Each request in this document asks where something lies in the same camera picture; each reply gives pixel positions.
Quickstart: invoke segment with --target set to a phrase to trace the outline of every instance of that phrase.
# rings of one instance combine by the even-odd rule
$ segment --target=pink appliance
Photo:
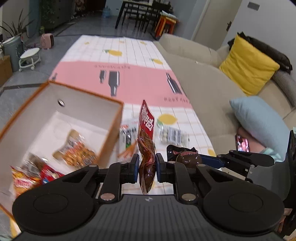
[[[42,34],[40,37],[40,46],[43,49],[50,49],[54,46],[54,36],[52,34]]]

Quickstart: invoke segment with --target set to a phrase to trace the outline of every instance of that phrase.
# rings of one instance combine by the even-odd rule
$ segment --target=cardboard box
[[[43,84],[0,133],[0,206],[4,211],[12,217],[15,196],[10,166],[20,167],[29,152],[48,159],[56,171],[75,170],[52,157],[71,129],[96,152],[96,164],[106,167],[118,139],[122,110],[122,102],[108,97],[55,82]]]
[[[4,60],[0,59],[0,87],[12,76],[10,56],[4,56]]]

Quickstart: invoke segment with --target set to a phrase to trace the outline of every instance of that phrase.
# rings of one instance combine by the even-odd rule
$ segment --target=gray tile floor
[[[117,17],[102,18],[100,15],[89,15],[73,20],[73,25],[63,25],[57,28],[54,35],[54,47],[49,50],[40,50],[41,62],[36,64],[35,70],[30,68],[22,72],[14,72],[13,76],[0,88],[0,129],[11,118],[13,113],[37,89],[30,84],[43,83],[50,76],[52,70],[64,56],[70,46],[83,34],[110,37],[131,37],[153,40],[148,27],[146,33],[135,28],[133,20],[125,20],[124,25],[115,29]],[[27,45],[36,43],[39,38],[30,39]],[[0,211],[0,234],[9,234],[9,219]]]

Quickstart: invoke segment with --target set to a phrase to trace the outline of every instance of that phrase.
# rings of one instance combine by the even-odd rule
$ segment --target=phone screen
[[[240,135],[236,135],[236,142],[237,142],[237,150],[238,151],[249,151],[249,143],[247,138],[243,138]]]

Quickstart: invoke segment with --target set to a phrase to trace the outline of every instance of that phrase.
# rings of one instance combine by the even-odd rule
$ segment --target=gray striped pillow
[[[296,82],[287,72],[278,70],[272,76],[272,80],[277,83],[285,93],[292,106],[296,107]]]

